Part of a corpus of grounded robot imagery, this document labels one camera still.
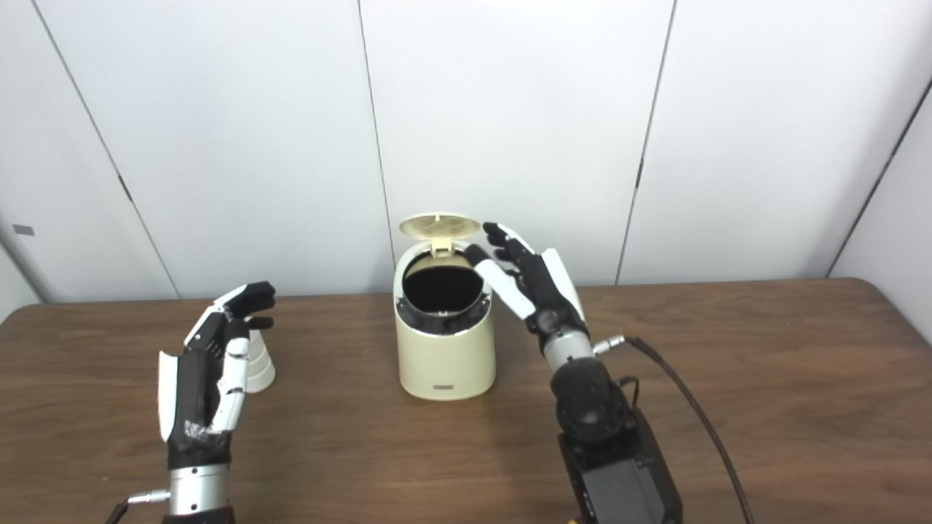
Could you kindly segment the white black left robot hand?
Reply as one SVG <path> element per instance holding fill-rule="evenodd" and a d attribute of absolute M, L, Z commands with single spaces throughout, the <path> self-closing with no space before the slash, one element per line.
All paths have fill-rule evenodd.
<path fill-rule="evenodd" d="M 240 285 L 206 306 L 180 354 L 160 352 L 159 432 L 170 470 L 230 464 L 246 396 L 276 378 L 262 335 L 274 321 L 261 315 L 276 294 L 271 282 Z"/>

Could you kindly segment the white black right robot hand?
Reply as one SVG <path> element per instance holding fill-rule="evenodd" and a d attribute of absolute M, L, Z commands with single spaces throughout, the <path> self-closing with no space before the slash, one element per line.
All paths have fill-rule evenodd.
<path fill-rule="evenodd" d="M 479 245 L 468 246 L 464 255 L 541 349 L 554 336 L 590 335 L 575 286 L 555 249 L 537 253 L 502 223 L 485 222 L 482 229 L 495 247 L 494 256 Z"/>

